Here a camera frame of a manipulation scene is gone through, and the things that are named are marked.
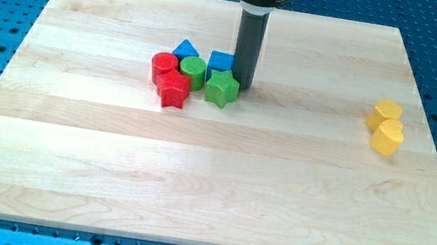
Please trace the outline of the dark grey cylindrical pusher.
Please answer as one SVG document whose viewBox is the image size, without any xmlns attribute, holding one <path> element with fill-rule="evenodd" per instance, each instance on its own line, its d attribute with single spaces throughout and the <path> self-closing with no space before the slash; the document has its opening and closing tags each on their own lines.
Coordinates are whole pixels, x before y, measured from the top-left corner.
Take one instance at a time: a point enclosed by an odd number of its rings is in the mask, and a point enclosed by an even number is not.
<svg viewBox="0 0 437 245">
<path fill-rule="evenodd" d="M 232 68 L 233 76 L 241 89 L 252 86 L 268 16 L 269 14 L 257 16 L 246 10 L 242 11 Z"/>
</svg>

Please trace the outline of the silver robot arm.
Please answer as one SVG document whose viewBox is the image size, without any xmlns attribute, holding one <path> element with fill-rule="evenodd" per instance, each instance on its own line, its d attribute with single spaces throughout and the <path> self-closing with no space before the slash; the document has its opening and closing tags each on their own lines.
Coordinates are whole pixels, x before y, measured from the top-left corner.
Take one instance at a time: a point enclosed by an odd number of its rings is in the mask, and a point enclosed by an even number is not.
<svg viewBox="0 0 437 245">
<path fill-rule="evenodd" d="M 241 89 L 252 86 L 272 10 L 294 0 L 240 0 L 242 13 L 235 41 L 233 76 Z"/>
</svg>

